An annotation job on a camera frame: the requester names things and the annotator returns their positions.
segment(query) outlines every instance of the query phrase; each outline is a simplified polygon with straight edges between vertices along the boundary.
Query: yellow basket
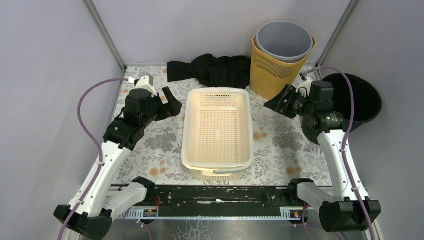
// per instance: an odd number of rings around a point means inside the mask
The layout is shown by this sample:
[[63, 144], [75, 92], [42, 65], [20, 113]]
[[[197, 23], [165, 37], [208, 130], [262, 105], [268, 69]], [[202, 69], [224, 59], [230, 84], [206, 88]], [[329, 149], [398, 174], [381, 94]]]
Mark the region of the yellow basket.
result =
[[286, 63], [261, 51], [256, 45], [256, 36], [253, 37], [252, 57], [250, 65], [250, 88], [261, 97], [270, 100], [277, 96], [287, 84], [292, 84], [301, 71], [303, 65], [315, 48], [316, 40], [313, 38], [313, 47], [300, 61]]

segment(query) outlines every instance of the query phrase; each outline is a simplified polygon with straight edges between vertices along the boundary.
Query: cream rectangular basket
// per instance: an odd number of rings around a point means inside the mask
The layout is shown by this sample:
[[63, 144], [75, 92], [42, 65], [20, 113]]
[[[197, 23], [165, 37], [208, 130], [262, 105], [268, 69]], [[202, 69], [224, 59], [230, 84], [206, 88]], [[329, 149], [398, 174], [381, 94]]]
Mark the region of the cream rectangular basket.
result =
[[228, 181], [253, 161], [249, 94], [227, 87], [190, 91], [185, 110], [182, 163], [197, 179]]

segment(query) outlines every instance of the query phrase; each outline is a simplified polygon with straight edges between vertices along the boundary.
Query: black fabric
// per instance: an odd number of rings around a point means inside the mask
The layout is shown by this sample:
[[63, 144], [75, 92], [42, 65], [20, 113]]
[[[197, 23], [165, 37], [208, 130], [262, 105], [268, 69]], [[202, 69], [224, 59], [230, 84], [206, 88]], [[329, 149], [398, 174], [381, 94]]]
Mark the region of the black fabric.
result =
[[251, 60], [245, 56], [216, 58], [205, 54], [191, 63], [170, 61], [167, 64], [168, 82], [196, 78], [208, 87], [246, 89], [250, 73]]

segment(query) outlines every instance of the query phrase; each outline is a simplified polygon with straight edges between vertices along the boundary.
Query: floral pattern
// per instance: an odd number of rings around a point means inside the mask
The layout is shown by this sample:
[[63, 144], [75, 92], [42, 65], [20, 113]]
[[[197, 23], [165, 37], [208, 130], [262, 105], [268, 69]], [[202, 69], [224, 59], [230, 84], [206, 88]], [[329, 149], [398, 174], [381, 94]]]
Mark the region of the floral pattern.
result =
[[[293, 178], [310, 178], [318, 186], [331, 186], [326, 159], [320, 148], [306, 139], [299, 117], [289, 119], [264, 106], [266, 99], [249, 87], [254, 139], [254, 161], [244, 176], [235, 181], [203, 181], [189, 173], [181, 161], [183, 126], [188, 93], [202, 88], [196, 79], [167, 82], [164, 66], [130, 66], [125, 77], [154, 77], [153, 86], [161, 94], [169, 87], [182, 103], [181, 114], [152, 123], [134, 151], [119, 169], [115, 184], [127, 184], [141, 176], [158, 185], [252, 185], [286, 186]], [[294, 86], [302, 80], [297, 78]], [[125, 106], [125, 98], [134, 86], [122, 85], [114, 116]]]

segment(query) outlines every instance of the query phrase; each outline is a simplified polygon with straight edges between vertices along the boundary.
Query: floral tablecloth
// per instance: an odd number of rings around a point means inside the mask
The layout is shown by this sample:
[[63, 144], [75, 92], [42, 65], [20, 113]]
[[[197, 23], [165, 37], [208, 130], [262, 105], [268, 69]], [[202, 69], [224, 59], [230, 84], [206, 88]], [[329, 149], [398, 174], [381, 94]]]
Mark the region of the floral tablecloth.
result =
[[[181, 161], [184, 115], [190, 90], [202, 88], [196, 79], [167, 82], [164, 66], [131, 66], [126, 78], [144, 74], [154, 77], [157, 92], [169, 87], [182, 103], [181, 114], [153, 122], [145, 131], [128, 159], [125, 160], [115, 184], [127, 184], [141, 176], [157, 185], [261, 185], [287, 186], [293, 178], [310, 178], [318, 186], [331, 186], [326, 159], [319, 146], [306, 139], [299, 117], [289, 119], [265, 107], [266, 100], [249, 87], [253, 117], [254, 161], [240, 180], [203, 181], [192, 177]], [[123, 84], [114, 116], [125, 106], [125, 98], [133, 85]]]

